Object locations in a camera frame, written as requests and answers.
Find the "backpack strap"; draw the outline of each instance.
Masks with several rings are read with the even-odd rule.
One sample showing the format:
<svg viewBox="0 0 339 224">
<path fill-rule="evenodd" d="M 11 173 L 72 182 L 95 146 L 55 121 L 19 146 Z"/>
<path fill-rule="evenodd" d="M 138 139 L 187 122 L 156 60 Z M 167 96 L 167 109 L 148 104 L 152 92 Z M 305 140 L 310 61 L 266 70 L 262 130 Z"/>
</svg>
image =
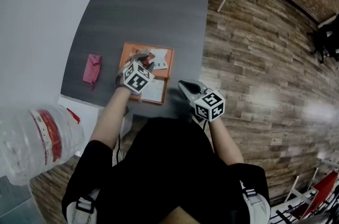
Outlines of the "backpack strap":
<svg viewBox="0 0 339 224">
<path fill-rule="evenodd" d="M 267 224 L 270 220 L 271 207 L 264 196 L 254 189 L 246 189 L 242 181 L 243 198 L 248 207 L 250 224 Z"/>
<path fill-rule="evenodd" d="M 94 205 L 99 189 L 95 189 L 91 194 L 81 196 L 77 201 L 67 206 L 68 224 L 96 224 L 97 210 Z"/>
</svg>

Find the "plastic water bottle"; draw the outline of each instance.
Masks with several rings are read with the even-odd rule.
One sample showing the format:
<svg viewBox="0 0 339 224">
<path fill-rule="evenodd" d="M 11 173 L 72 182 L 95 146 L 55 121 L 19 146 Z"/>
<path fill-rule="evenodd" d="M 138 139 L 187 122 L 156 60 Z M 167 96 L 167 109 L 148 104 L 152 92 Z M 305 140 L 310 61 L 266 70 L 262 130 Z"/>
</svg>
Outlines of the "plastic water bottle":
<svg viewBox="0 0 339 224">
<path fill-rule="evenodd" d="M 25 185 L 68 161 L 84 141 L 76 118 L 61 105 L 0 109 L 0 177 Z"/>
</svg>

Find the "pink cloth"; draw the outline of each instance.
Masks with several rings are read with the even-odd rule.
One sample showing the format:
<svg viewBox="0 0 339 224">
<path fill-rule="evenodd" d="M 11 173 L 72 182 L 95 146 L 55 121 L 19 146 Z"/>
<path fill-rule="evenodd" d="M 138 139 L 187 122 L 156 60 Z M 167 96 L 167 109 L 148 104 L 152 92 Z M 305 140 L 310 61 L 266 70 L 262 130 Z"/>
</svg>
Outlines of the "pink cloth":
<svg viewBox="0 0 339 224">
<path fill-rule="evenodd" d="M 93 90 L 94 83 L 96 82 L 97 77 L 99 76 L 100 67 L 101 67 L 101 56 L 92 54 L 88 55 L 83 81 L 91 84 L 91 90 Z"/>
</svg>

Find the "forearm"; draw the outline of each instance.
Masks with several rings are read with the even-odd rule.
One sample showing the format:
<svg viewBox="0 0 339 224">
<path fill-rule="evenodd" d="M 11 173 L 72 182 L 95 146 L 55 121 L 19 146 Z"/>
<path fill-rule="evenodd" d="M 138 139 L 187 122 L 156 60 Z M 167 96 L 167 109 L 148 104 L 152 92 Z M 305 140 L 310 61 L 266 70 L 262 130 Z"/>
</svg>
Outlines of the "forearm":
<svg viewBox="0 0 339 224">
<path fill-rule="evenodd" d="M 209 123 L 215 153 L 227 165 L 243 163 L 244 159 L 239 147 L 230 136 L 221 118 Z"/>
<path fill-rule="evenodd" d="M 114 149 L 130 94 L 131 91 L 125 87 L 118 87 L 115 90 L 100 115 L 90 140 L 98 140 Z"/>
</svg>

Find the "gray tablecloth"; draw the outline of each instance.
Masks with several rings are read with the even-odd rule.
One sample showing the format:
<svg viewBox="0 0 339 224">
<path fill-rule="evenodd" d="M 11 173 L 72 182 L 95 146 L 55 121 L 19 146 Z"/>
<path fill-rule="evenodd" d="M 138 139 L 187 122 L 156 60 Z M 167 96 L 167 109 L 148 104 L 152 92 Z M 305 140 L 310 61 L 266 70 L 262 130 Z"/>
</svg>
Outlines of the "gray tablecloth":
<svg viewBox="0 0 339 224">
<path fill-rule="evenodd" d="M 148 117 L 185 117 L 189 106 L 177 90 L 180 79 L 198 79 L 208 0 L 91 0 L 76 32 L 61 93 L 105 106 L 114 92 L 125 42 L 175 49 L 166 104 L 129 103 L 130 111 Z M 101 55 L 94 90 L 83 82 L 89 53 Z"/>
</svg>

